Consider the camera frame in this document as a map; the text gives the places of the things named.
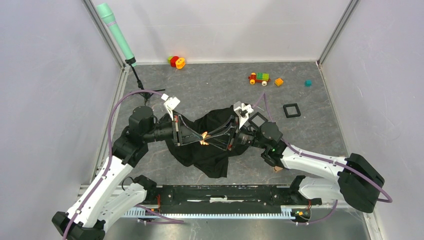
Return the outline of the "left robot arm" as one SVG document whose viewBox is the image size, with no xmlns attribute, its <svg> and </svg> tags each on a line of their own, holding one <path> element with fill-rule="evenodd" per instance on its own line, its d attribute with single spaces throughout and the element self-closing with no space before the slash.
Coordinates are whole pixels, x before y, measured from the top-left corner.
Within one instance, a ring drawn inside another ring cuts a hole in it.
<svg viewBox="0 0 424 240">
<path fill-rule="evenodd" d="M 109 143 L 109 155 L 87 190 L 67 211 L 53 216 L 52 223 L 64 240 L 102 240 L 130 209 L 156 200 L 157 190 L 144 176 L 137 177 L 117 197 L 111 196 L 148 152 L 149 143 L 170 140 L 180 147 L 204 139 L 185 124 L 180 114 L 169 111 L 168 117 L 168 121 L 158 122 L 148 106 L 133 110 L 121 136 Z"/>
</svg>

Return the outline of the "black square display frame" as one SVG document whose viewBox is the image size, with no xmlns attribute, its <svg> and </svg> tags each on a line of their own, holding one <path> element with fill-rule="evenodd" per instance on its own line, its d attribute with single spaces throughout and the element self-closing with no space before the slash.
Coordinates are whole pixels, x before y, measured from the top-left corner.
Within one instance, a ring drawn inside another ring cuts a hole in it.
<svg viewBox="0 0 424 240">
<path fill-rule="evenodd" d="M 268 119 L 263 116 L 260 112 L 254 113 L 249 117 L 248 122 L 253 125 L 255 128 L 260 128 L 264 123 L 268 122 Z"/>
</svg>

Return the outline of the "black t-shirt garment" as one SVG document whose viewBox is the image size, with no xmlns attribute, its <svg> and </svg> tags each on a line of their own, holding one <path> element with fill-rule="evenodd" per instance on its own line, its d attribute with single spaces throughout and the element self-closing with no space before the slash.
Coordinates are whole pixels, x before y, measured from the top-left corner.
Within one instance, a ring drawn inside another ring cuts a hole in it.
<svg viewBox="0 0 424 240">
<path fill-rule="evenodd" d="M 183 116 L 186 124 L 196 132 L 202 134 L 215 130 L 224 124 L 230 116 L 236 116 L 233 106 L 214 109 L 203 117 L 194 121 Z M 229 158 L 243 154 L 249 147 L 236 145 L 232 151 L 224 151 L 215 146 L 201 145 L 195 142 L 183 146 L 175 146 L 172 140 L 165 141 L 169 152 L 185 167 L 194 166 L 205 173 L 209 178 L 227 177 Z"/>
</svg>

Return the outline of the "orange butterfly brooch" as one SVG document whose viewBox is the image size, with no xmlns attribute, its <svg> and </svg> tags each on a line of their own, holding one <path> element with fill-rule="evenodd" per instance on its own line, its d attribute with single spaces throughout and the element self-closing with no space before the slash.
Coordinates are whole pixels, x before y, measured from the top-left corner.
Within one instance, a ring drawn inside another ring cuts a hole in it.
<svg viewBox="0 0 424 240">
<path fill-rule="evenodd" d="M 201 145 L 203 145 L 203 146 L 207 146 L 207 145 L 209 145 L 209 143 L 205 142 L 205 139 L 206 139 L 206 137 L 208 136 L 208 132 L 207 132 L 207 131 L 203 132 L 203 133 L 201 134 L 201 136 L 202 136 L 202 140 L 200 140 L 200 141 L 199 141 L 199 143 L 200 143 Z"/>
</svg>

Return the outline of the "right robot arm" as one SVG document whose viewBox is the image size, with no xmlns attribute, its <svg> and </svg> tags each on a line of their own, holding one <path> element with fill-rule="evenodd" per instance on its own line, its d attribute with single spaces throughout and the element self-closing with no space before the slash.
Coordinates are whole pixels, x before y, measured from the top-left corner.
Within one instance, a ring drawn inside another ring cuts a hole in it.
<svg viewBox="0 0 424 240">
<path fill-rule="evenodd" d="M 381 201 L 385 180 L 360 154 L 337 157 L 307 151 L 283 139 L 276 123 L 260 114 L 247 120 L 247 125 L 231 117 L 227 123 L 203 134 L 203 142 L 222 150 L 237 147 L 263 149 L 261 157 L 271 167 L 299 170 L 313 177 L 297 177 L 289 189 L 289 199 L 302 204 L 312 199 L 344 201 L 352 208 L 372 213 Z"/>
</svg>

